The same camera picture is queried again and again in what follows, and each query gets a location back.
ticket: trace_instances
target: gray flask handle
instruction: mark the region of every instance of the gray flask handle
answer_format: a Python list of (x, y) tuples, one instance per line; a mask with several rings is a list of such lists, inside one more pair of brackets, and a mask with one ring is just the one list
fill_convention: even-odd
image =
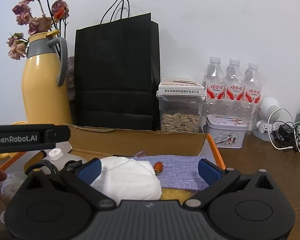
[(54, 38), (51, 41), (47, 41), (47, 45), (49, 47), (52, 47), (57, 44), (60, 44), (60, 50), (61, 50), (61, 66), (60, 66), (60, 73), (57, 76), (57, 85), (58, 87), (61, 87), (63, 85), (63, 82), (65, 81), (66, 71), (68, 67), (68, 47), (67, 47), (66, 39), (62, 37)]

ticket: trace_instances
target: wooden desk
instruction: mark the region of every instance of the wooden desk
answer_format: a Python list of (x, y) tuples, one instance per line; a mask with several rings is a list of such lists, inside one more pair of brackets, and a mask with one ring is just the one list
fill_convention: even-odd
[(296, 223), (288, 240), (300, 240), (300, 153), (279, 151), (270, 142), (253, 134), (246, 136), (241, 149), (219, 148), (227, 168), (253, 174), (266, 169), (290, 201), (296, 213)]

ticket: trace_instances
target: circular pad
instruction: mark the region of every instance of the circular pad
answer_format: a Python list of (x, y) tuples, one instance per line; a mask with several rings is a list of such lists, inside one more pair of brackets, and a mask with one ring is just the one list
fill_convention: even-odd
[(75, 194), (36, 188), (16, 194), (5, 223), (20, 240), (71, 239), (86, 227), (91, 214), (90, 205)]
[(208, 209), (212, 224), (224, 236), (240, 240), (275, 240), (291, 231), (295, 215), (283, 194), (256, 189), (216, 198)]

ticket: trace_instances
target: bottle label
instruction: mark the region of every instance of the bottle label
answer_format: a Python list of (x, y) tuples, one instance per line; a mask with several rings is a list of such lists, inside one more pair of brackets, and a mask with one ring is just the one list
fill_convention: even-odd
[(260, 101), (260, 95), (261, 88), (246, 86), (244, 89), (243, 100), (249, 103), (258, 103)]
[(206, 82), (207, 98), (223, 99), (225, 93), (225, 85), (221, 83)]
[(244, 85), (239, 83), (234, 83), (226, 86), (225, 98), (240, 101), (243, 98), (243, 93), (244, 93)]

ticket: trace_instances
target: bag handle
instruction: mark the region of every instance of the bag handle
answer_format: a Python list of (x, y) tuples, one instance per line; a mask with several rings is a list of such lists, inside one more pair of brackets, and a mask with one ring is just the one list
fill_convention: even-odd
[[(103, 19), (105, 18), (106, 14), (111, 10), (111, 8), (117, 3), (118, 0), (115, 0), (114, 4), (106, 11), (106, 13), (104, 14), (104, 16), (102, 17), (100, 24), (102, 24)], [(120, 19), (122, 19), (122, 12), (123, 12), (123, 5), (124, 3), (122, 3), (122, 7), (121, 7), (121, 16)]]
[(61, 63), (60, 63), (60, 72), (57, 76), (57, 85), (61, 87), (66, 78), (66, 71), (68, 67), (68, 47), (65, 38), (58, 37), (54, 38), (51, 41), (47, 41), (47, 45), (52, 47), (54, 45), (60, 44), (60, 52), (61, 52)]
[[(115, 13), (115, 11), (117, 10), (117, 8), (119, 7), (120, 3), (123, 2), (123, 4), (124, 4), (124, 1), (127, 1), (127, 2), (128, 2), (128, 18), (130, 17), (130, 2), (129, 2), (129, 0), (121, 0), (121, 1), (118, 3), (117, 7), (114, 9), (114, 11), (113, 11), (113, 13), (112, 13), (112, 16), (111, 16), (111, 19), (110, 19), (110, 22), (112, 22), (112, 18), (113, 18), (113, 16), (114, 16), (114, 13)], [(123, 10), (123, 8), (121, 8), (120, 19), (122, 19), (122, 10)]]

